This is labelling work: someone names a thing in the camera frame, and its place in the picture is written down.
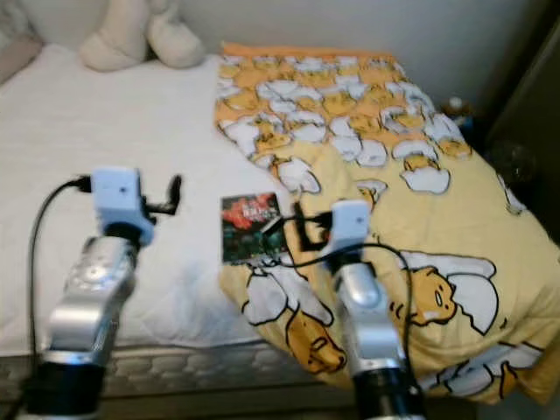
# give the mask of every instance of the cartoon print blanket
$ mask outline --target cartoon print blanket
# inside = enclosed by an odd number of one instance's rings
[[[411,359],[432,396],[544,403],[560,375],[560,253],[494,170],[390,55],[225,45],[216,125],[300,200],[371,206],[371,242],[411,269]],[[285,233],[286,262],[316,256]],[[312,231],[317,240],[319,231]],[[403,332],[397,260],[368,248]],[[269,342],[326,382],[349,384],[330,278],[320,266],[227,266],[222,289]]]

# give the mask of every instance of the plush toy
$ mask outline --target plush toy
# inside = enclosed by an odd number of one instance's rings
[[[131,67],[146,59],[148,43],[169,67],[199,64],[200,40],[179,15],[179,0],[109,0],[101,28],[80,48],[83,63],[100,72]]]

